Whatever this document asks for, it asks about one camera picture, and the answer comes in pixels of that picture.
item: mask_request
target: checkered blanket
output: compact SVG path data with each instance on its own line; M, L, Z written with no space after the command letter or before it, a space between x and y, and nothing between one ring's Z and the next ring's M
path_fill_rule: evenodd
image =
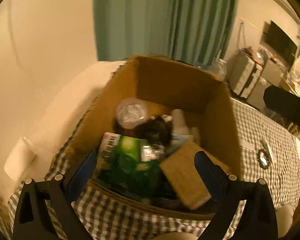
M242 180L255 182L259 178L264 178L276 209L284 205L296 206L300 196L300 161L294 136L276 122L238 101L233 101L233 110L239 138L255 145L255 150L242 148ZM270 165L267 170L260 168L257 160L257 152L263 148L261 142L263 138L267 138L277 159L277 162ZM46 180L58 173L66 172L69 165L64 149L65 147L56 155L45 177ZM11 231L22 185L8 202ZM244 201L240 202L224 239L233 235L244 204ZM48 201L47 206L59 237L67 239ZM182 220L147 214L122 205L90 186L87 186L80 198L72 203L72 207L94 239L152 239L168 232L188 232L199 236L209 224L209 221Z

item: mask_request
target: beige wall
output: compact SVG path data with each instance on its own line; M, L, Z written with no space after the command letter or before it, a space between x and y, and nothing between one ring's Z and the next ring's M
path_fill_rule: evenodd
M97 61L92 0L4 0L0 5L0 197L3 170L54 96Z
M265 22L270 24L272 20L287 33L297 46L300 46L300 40L297 38L297 35L300 32L300 26L274 0L239 0L237 17L225 55L226 61L229 60L237 50L239 26L242 22L238 17L248 21L261 30L264 29ZM244 23L244 27L247 46L253 46L255 49L258 49L262 32L248 23ZM243 46L244 44L241 35L239 48L242 48Z

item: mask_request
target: small cardboard box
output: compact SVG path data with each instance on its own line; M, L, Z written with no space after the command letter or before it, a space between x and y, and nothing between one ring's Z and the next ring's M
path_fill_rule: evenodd
M199 128L201 147L240 177L241 151L227 85L199 68L158 56L132 57L114 74L65 150L70 163L96 150L105 132L114 132L115 110L125 98L144 100L149 115L182 109L187 126ZM154 212L132 200L125 202ZM155 213L180 218L159 208Z
M194 142L187 142L159 165L180 200L191 210L199 208L211 198L194 166L194 155L199 151L203 149ZM205 153L214 164L230 174L227 165L207 151Z

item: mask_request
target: plastic bottle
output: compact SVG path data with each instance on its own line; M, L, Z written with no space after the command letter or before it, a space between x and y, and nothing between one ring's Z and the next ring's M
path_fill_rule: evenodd
M219 58L209 67L208 71L215 74L223 81L227 74L226 62Z
M186 125L186 120L181 109L174 109L172 115L172 133L173 134L190 134Z

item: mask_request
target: plastic bag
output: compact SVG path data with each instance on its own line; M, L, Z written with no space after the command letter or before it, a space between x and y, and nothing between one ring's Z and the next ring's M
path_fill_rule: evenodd
M171 121L165 122L163 117L149 119L135 127L137 138L146 139L150 145L167 146L171 140L172 124Z
M227 74L226 62L220 58L209 67L208 71L215 74L223 81Z
M164 146L151 145L147 140L140 140L140 155L142 162L149 162L152 160L161 160L164 158Z
M123 128L134 129L147 120L146 104L137 98L124 99L117 106L116 117Z
M265 64L263 56L259 52L256 52L252 55L252 60L261 66Z

